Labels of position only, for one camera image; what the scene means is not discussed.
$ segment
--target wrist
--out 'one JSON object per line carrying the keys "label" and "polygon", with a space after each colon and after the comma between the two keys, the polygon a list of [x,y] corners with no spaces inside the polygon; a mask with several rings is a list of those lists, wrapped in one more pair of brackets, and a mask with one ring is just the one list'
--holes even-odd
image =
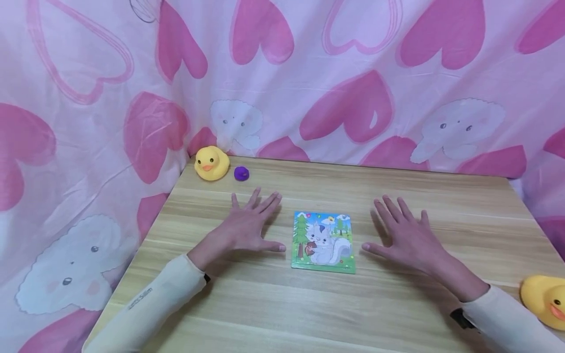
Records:
{"label": "wrist", "polygon": [[439,258],[429,275],[462,303],[479,299],[490,288],[479,276],[451,255]]}
{"label": "wrist", "polygon": [[205,271],[210,263],[221,258],[231,249],[232,246],[226,242],[225,237],[211,231],[186,255],[198,269]]}
{"label": "wrist", "polygon": [[460,263],[461,262],[457,258],[451,256],[447,251],[445,251],[442,254],[434,255],[433,260],[424,268],[423,272],[437,280],[450,268],[453,268],[453,266]]}

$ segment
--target finger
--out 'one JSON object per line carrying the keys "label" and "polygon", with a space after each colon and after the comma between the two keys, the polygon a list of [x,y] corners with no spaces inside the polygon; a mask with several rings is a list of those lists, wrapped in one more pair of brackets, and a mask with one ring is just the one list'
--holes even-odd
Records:
{"label": "finger", "polygon": [[237,201],[236,193],[232,193],[232,208],[239,208],[240,203]]}
{"label": "finger", "polygon": [[426,227],[430,228],[429,227],[428,211],[422,210],[422,214],[421,214],[421,217],[420,217],[420,223],[422,225],[425,225]]}
{"label": "finger", "polygon": [[264,219],[271,217],[273,212],[277,209],[277,207],[281,203],[282,199],[283,199],[283,196],[281,194],[278,194],[275,197],[275,199],[273,200],[273,202],[271,202],[271,204],[269,206],[267,206],[267,208],[265,208],[265,210],[263,212],[261,212],[261,215],[263,216]]}
{"label": "finger", "polygon": [[384,195],[383,201],[396,222],[401,222],[404,219],[404,216],[402,215],[402,212],[398,209],[398,207],[396,207],[394,202],[390,199],[390,197],[388,197],[388,195]]}
{"label": "finger", "polygon": [[246,210],[252,210],[253,206],[255,206],[255,203],[257,202],[257,197],[259,196],[259,193],[261,192],[261,188],[256,188],[253,193],[251,194],[251,197],[249,198],[248,203],[245,205],[244,209]]}
{"label": "finger", "polygon": [[401,197],[398,198],[398,205],[400,206],[400,210],[402,211],[404,218],[406,218],[408,221],[414,221],[415,220],[412,212],[408,208],[408,205],[406,204],[406,202],[404,202],[403,198],[401,198]]}
{"label": "finger", "polygon": [[255,209],[255,211],[259,213],[263,212],[277,198],[277,196],[279,196],[279,193],[275,191],[265,201],[260,203],[259,206],[257,206],[257,208]]}
{"label": "finger", "polygon": [[370,252],[372,254],[382,256],[383,258],[386,259],[390,258],[390,253],[392,251],[390,247],[378,245],[375,243],[364,243],[363,245],[361,245],[361,248],[366,252]]}
{"label": "finger", "polygon": [[259,246],[260,250],[263,251],[274,251],[274,252],[285,252],[286,246],[279,242],[272,242],[269,240],[263,240]]}
{"label": "finger", "polygon": [[385,226],[390,230],[390,227],[396,223],[394,217],[390,214],[390,212],[386,209],[385,205],[383,205],[379,199],[375,199],[375,207],[377,208],[377,212],[379,216],[383,220]]}

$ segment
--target white sleeve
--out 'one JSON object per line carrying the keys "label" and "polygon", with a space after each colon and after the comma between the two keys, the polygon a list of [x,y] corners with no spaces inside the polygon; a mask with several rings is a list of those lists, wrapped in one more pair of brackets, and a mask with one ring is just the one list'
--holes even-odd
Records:
{"label": "white sleeve", "polygon": [[126,304],[83,353],[139,352],[177,311],[206,285],[205,274],[186,254],[172,259],[161,273]]}
{"label": "white sleeve", "polygon": [[463,314],[500,353],[563,353],[565,343],[502,289],[491,286],[479,299],[463,303]]}

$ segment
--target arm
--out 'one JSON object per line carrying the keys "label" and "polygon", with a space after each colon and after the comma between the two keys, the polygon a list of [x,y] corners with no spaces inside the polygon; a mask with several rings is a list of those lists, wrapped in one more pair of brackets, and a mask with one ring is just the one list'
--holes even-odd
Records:
{"label": "arm", "polygon": [[438,265],[431,276],[459,299],[465,318],[494,351],[565,352],[565,343],[503,290],[489,287],[455,258]]}
{"label": "arm", "polygon": [[170,314],[204,288],[210,279],[203,271],[210,263],[238,249],[285,251],[283,244],[261,237],[263,224],[279,205],[281,196],[273,193],[256,206],[259,192],[257,188],[243,208],[232,194],[232,208],[222,224],[187,254],[168,262],[160,274],[135,295],[82,351],[139,352]]}
{"label": "arm", "polygon": [[498,352],[564,352],[565,343],[526,308],[499,288],[489,286],[449,255],[429,225],[426,211],[416,220],[401,198],[400,209],[383,197],[375,206],[393,239],[390,247],[375,243],[363,249],[422,271],[446,287],[462,303],[465,318]]}

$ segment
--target puzzle picture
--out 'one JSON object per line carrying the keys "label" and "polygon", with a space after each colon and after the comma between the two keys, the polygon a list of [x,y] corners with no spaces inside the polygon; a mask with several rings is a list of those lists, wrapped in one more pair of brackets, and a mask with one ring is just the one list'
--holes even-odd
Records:
{"label": "puzzle picture", "polygon": [[339,213],[294,213],[292,268],[355,273],[351,218]]}

